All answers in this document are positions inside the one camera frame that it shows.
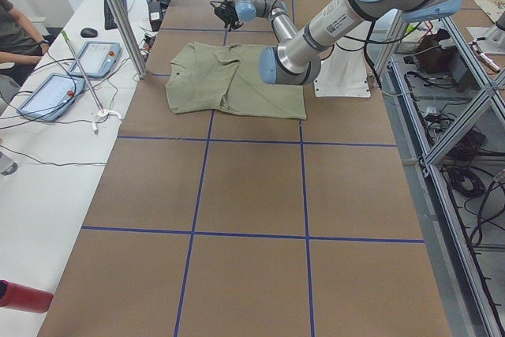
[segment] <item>green t-shirt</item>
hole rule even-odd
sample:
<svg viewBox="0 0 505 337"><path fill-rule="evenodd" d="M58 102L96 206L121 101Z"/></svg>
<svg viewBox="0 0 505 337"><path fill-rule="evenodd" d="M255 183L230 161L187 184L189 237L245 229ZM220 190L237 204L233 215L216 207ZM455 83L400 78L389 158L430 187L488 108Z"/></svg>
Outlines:
<svg viewBox="0 0 505 337"><path fill-rule="evenodd" d="M0 51L34 55L37 42L9 15L13 3L0 0Z"/></svg>

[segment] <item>chair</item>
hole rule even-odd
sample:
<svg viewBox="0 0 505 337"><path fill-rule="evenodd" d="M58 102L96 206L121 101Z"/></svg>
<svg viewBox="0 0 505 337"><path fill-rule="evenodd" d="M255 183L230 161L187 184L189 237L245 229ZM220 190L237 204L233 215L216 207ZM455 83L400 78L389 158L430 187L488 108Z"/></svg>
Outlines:
<svg viewBox="0 0 505 337"><path fill-rule="evenodd" d="M20 85L13 78L0 74L0 114L6 110L19 88Z"/></svg>

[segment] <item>keyboard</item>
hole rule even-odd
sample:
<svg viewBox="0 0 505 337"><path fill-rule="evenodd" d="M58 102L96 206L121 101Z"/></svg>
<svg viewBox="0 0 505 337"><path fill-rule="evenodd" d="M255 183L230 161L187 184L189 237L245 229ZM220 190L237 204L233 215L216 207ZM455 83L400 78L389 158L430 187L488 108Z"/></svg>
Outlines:
<svg viewBox="0 0 505 337"><path fill-rule="evenodd" d="M126 14L128 14L128 6L126 5L126 0L121 0L121 3L126 11ZM107 0L103 0L103 16L105 18L104 28L106 30L116 29L118 27L118 25L114 21L114 15L112 14L112 10L107 4Z"/></svg>

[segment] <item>person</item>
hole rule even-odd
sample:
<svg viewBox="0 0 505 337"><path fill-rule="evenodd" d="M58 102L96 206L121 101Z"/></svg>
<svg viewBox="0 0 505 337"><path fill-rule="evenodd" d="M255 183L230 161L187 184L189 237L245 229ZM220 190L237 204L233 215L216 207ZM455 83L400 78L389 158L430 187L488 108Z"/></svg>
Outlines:
<svg viewBox="0 0 505 337"><path fill-rule="evenodd" d="M0 69L0 74L21 86L47 53L50 40L54 37L42 36L13 3L0 0L0 63L14 63L12 68Z"/></svg>

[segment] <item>table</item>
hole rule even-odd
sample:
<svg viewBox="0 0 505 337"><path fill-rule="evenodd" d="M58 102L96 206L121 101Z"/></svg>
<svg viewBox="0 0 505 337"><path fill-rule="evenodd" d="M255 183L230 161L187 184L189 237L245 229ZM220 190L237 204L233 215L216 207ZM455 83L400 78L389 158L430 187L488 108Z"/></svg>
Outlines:
<svg viewBox="0 0 505 337"><path fill-rule="evenodd" d="M127 0L129 20L137 41L141 41L146 28L150 30L148 10L144 0ZM65 30L78 51L85 40L80 30L92 27L99 31L96 40L118 41L122 39L117 29L103 29L103 0L84 0L65 26ZM59 36L50 48L55 59L71 58L69 48ZM118 63L128 58L122 44ZM48 55L40 66L52 62ZM37 70L28 78L22 90L35 89L50 73L62 73L57 65ZM110 81L101 84L98 97L105 107L114 98L113 109L124 116L132 99L138 76L131 61L127 61ZM19 106L25 95L14 98ZM96 120L96 105L86 92L60 117L60 122ZM0 128L24 122L23 118L8 108L0 120ZM2 144L17 152L23 152L44 162L53 163L106 163L121 122L110 117L99 124L95 135L89 123L47 124L29 122L10 129L0 129ZM103 172L99 166L54 167L40 165L22 155L0 148L19 165L17 172L0 178L0 246L2 247L2 279L54 292L62 276L73 243L80 230L96 186ZM46 315L0 309L2 334L32 337L37 334Z"/></svg>
<svg viewBox="0 0 505 337"><path fill-rule="evenodd" d="M377 90L307 86L303 122L169 110L187 43L275 43L209 1L172 0L39 336L448 337ZM330 0L283 1L301 28Z"/></svg>

